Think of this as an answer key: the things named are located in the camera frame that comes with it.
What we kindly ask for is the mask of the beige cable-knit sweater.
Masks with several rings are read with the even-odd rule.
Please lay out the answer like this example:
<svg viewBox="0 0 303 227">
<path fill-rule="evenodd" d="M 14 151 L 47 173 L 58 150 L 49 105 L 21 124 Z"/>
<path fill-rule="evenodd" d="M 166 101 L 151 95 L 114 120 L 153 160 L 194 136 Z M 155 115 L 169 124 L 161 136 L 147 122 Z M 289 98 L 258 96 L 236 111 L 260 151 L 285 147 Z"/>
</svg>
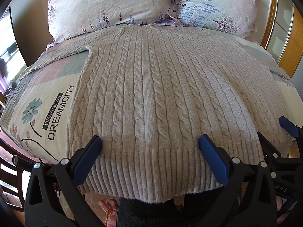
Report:
<svg viewBox="0 0 303 227">
<path fill-rule="evenodd" d="M 248 43 L 199 28 L 113 26 L 51 48 L 22 77 L 84 50 L 66 154 L 94 135 L 103 149 L 83 193 L 156 203 L 215 189 L 198 150 L 203 134 L 253 165 L 263 160 L 258 134 L 283 154 L 290 147 L 272 76 L 284 70 Z"/>
</svg>

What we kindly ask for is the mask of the dark wooden chair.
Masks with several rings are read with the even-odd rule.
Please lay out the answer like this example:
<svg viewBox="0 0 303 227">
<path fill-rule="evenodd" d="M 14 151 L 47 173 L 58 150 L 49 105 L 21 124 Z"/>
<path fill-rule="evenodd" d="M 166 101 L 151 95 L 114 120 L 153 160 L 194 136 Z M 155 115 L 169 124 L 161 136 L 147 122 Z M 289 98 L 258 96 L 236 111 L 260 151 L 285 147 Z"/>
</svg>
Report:
<svg viewBox="0 0 303 227">
<path fill-rule="evenodd" d="M 2 189 L 8 195 L 14 196 L 20 203 L 7 203 L 11 209 L 24 212 L 25 199 L 23 195 L 22 175 L 31 172 L 35 161 L 20 153 L 1 139 L 1 182 Z"/>
</svg>

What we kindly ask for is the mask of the wooden glass-panel wardrobe door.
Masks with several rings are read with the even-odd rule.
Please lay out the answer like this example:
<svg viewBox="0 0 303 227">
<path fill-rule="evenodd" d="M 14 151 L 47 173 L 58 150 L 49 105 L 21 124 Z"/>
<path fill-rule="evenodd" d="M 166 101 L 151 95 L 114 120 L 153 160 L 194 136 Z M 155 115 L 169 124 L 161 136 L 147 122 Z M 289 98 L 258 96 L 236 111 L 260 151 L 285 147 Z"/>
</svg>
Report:
<svg viewBox="0 0 303 227">
<path fill-rule="evenodd" d="M 302 60 L 302 16 L 294 0 L 260 0 L 253 36 L 293 77 Z"/>
</svg>

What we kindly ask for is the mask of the pastel floral bed sheet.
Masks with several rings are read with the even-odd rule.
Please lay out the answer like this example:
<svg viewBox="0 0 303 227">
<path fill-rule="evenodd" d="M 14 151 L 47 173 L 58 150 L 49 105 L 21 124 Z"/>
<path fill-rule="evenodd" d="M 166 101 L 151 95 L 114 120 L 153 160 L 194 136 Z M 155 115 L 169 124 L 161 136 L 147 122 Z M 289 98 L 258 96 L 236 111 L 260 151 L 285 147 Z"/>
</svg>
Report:
<svg viewBox="0 0 303 227">
<path fill-rule="evenodd" d="M 258 54 L 271 58 L 261 48 L 245 40 Z M 60 58 L 26 77 L 23 77 L 5 105 L 1 117 L 2 130 L 15 144 L 31 156 L 57 163 L 67 156 L 67 121 L 76 95 L 76 85 L 86 63 L 89 51 L 84 50 Z M 290 104 L 284 99 L 287 93 L 297 93 L 290 78 L 284 72 L 274 72 L 273 79 L 279 88 L 287 114 L 292 118 Z"/>
</svg>

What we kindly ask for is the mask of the right pink lavender pillow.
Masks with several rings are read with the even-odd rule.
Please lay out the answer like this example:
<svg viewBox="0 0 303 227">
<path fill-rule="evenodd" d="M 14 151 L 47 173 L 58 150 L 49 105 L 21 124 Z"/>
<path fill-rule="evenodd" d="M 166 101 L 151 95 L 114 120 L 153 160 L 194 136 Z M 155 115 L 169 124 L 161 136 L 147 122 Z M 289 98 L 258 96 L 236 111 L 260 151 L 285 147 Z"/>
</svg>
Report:
<svg viewBox="0 0 303 227">
<path fill-rule="evenodd" d="M 172 0 L 169 16 L 181 26 L 222 31 L 241 38 L 257 31 L 260 0 Z"/>
</svg>

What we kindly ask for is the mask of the left pink floral pillow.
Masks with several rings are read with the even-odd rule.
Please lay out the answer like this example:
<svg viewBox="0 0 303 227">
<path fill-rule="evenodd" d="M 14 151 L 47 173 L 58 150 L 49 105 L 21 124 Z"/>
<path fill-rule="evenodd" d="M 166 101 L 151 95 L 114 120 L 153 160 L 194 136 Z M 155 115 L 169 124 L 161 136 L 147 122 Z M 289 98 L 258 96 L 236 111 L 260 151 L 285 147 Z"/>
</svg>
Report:
<svg viewBox="0 0 303 227">
<path fill-rule="evenodd" d="M 47 0 L 48 28 L 55 43 L 119 24 L 164 20 L 171 0 Z"/>
</svg>

